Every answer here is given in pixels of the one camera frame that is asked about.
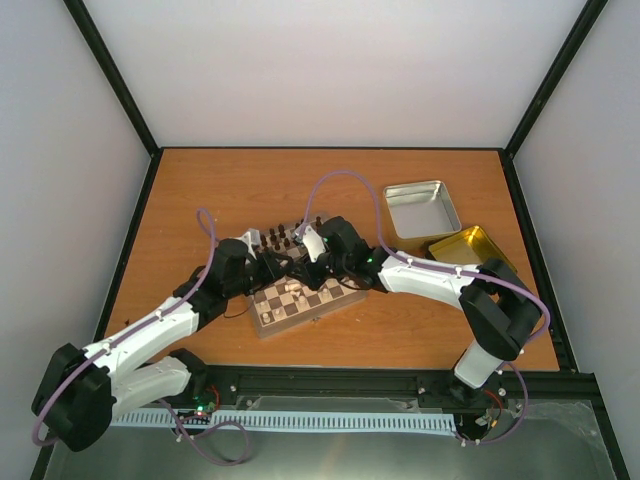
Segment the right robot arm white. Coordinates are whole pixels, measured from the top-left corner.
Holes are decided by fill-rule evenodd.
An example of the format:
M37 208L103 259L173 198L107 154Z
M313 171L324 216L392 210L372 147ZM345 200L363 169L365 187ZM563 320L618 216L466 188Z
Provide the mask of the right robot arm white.
M534 336L546 306L505 262L481 265L420 259L384 245L370 247L351 223L333 217L314 229L304 222L293 239L306 249L291 276L312 290L330 279L350 280L357 289L411 294L463 312L473 341L453 367L455 381L477 390L521 354Z

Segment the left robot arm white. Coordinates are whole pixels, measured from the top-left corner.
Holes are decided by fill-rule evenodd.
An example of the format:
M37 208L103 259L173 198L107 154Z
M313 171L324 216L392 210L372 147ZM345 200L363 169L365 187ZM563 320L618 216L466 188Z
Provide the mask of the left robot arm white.
M83 348L67 343L52 355L32 402L38 427L74 452L94 444L118 416L163 397L201 400L208 378L193 355L145 363L167 346L221 317L231 299L283 278L293 259L254 253L238 238L222 240L160 306L116 334Z

